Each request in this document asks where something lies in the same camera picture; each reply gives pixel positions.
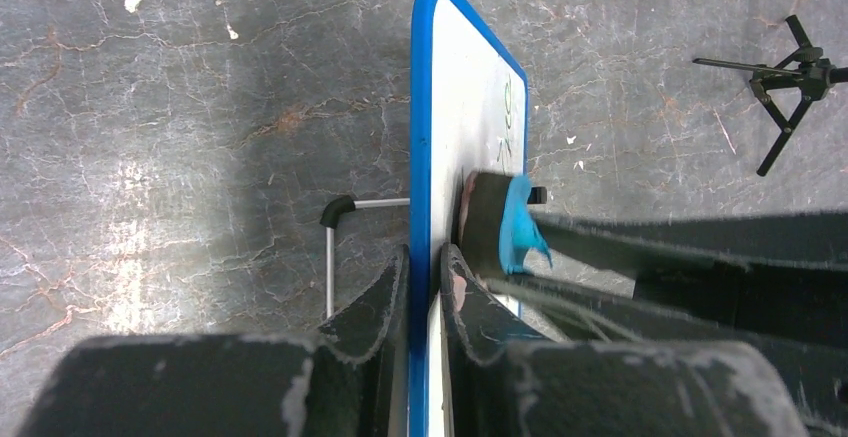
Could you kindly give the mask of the blue framed whiteboard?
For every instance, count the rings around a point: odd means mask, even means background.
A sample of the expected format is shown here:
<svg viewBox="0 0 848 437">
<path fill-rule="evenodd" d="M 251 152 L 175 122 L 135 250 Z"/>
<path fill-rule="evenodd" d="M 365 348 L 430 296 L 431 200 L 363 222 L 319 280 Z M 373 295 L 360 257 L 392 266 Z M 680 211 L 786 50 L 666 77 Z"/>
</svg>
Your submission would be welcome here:
<svg viewBox="0 0 848 437">
<path fill-rule="evenodd" d="M 475 170 L 527 165 L 528 79 L 468 0 L 415 0 L 411 18 L 410 192 L 381 205 L 409 210 L 411 312 L 405 436 L 444 436 L 446 344 L 438 251 L 456 229 Z"/>
</svg>

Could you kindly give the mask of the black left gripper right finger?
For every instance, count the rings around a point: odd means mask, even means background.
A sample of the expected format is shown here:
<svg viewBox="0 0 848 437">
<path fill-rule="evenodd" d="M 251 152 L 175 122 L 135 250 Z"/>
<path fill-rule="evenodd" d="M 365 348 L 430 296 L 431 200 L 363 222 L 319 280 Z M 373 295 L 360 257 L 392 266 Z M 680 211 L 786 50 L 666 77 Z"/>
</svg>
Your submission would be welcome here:
<svg viewBox="0 0 848 437">
<path fill-rule="evenodd" d="M 774 367 L 733 341 L 613 340 L 576 308 L 579 340 L 525 324 L 440 251 L 450 436 L 804 436 Z"/>
</svg>

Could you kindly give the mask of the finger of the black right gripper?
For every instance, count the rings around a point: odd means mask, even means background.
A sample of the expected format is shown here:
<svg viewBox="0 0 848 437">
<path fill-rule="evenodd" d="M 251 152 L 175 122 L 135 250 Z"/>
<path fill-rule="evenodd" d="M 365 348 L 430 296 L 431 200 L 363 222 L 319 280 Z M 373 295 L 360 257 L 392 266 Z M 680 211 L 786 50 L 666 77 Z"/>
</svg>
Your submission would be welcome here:
<svg viewBox="0 0 848 437">
<path fill-rule="evenodd" d="M 776 369 L 814 436 L 845 436 L 847 405 L 837 397 L 847 382 L 847 351 L 733 329 L 684 312 L 602 292 L 573 282 L 528 274 L 488 277 L 486 286 L 536 307 L 558 326 L 588 320 L 624 341 L 730 340 L 745 342 Z"/>
<path fill-rule="evenodd" d="M 551 249 L 622 275 L 719 264 L 745 272 L 757 267 L 847 270 L 845 212 L 631 222 L 553 213 L 533 218 Z"/>
</svg>

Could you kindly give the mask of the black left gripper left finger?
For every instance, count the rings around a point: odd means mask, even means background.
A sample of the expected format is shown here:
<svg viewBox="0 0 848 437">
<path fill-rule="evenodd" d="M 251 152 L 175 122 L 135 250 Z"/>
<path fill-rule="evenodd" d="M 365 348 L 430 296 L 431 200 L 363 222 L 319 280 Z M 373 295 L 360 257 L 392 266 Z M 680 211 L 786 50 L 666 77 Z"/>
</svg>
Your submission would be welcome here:
<svg viewBox="0 0 848 437">
<path fill-rule="evenodd" d="M 410 259 L 399 246 L 305 333 L 101 336 L 60 361 L 23 436 L 403 436 Z"/>
</svg>

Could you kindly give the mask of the blue whiteboard eraser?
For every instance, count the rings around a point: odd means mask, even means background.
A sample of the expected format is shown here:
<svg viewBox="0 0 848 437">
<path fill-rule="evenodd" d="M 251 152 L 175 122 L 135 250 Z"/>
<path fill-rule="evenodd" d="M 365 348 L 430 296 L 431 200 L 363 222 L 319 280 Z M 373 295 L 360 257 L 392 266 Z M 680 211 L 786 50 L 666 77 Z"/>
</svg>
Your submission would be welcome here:
<svg viewBox="0 0 848 437">
<path fill-rule="evenodd" d="M 525 274 L 525 259 L 536 251 L 552 260 L 550 247 L 528 206 L 543 187 L 525 174 L 474 171 L 463 186 L 459 208 L 459 249 L 479 278 Z"/>
</svg>

